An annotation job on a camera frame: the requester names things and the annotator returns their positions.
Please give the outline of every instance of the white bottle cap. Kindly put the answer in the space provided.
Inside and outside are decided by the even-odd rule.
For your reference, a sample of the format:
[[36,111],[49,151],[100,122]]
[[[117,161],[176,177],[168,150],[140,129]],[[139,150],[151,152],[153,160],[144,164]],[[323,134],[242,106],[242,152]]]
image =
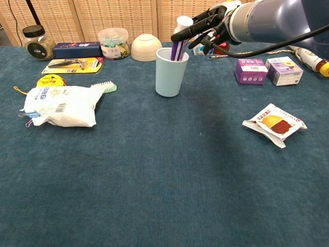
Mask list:
[[182,31],[183,29],[192,26],[192,18],[182,15],[177,18],[177,27],[175,28],[175,33]]

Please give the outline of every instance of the blue carpet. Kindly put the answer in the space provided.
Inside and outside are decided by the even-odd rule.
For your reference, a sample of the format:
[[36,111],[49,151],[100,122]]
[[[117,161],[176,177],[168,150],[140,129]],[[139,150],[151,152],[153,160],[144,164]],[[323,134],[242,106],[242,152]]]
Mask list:
[[[106,60],[63,76],[118,86],[96,126],[26,128],[13,86],[47,62],[0,47],[0,246],[329,246],[329,81],[277,54],[259,58],[290,56],[298,85],[238,85],[236,59],[189,54],[177,97],[156,94],[155,62]],[[285,149],[242,126],[269,103],[308,126]]]

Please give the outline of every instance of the woven wall panel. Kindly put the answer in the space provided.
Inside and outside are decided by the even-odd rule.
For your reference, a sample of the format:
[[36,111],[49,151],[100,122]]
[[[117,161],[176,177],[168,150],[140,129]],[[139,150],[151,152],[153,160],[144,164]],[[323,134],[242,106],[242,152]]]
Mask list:
[[[80,23],[75,11],[73,0],[31,0],[41,24],[56,42],[84,41]],[[17,19],[19,35],[24,36],[22,29],[35,25],[33,16],[25,0],[10,0],[12,11]],[[20,45],[16,34],[15,20],[9,10],[7,1],[0,1],[1,23],[13,45]]]
[[158,36],[156,0],[74,0],[86,41],[104,28],[122,27],[132,42],[143,33]]
[[[159,39],[170,41],[180,15],[194,17],[223,0],[158,0]],[[242,0],[243,3],[253,0]]]

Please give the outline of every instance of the snack package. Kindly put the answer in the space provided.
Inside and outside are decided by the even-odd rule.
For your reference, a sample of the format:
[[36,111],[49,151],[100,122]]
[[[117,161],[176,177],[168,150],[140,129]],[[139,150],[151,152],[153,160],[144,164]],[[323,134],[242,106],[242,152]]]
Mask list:
[[35,87],[26,96],[24,111],[35,126],[45,122],[62,127],[92,127],[95,107],[104,90],[81,86]]
[[284,140],[299,129],[307,129],[305,123],[274,104],[269,104],[255,117],[242,125],[262,133],[275,145],[285,148]]

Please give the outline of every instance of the blue box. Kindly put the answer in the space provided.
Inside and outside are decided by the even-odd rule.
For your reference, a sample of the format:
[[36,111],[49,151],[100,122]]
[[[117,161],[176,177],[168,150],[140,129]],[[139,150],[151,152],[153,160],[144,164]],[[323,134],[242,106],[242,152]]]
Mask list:
[[56,58],[94,58],[102,57],[99,42],[58,43],[53,52]]

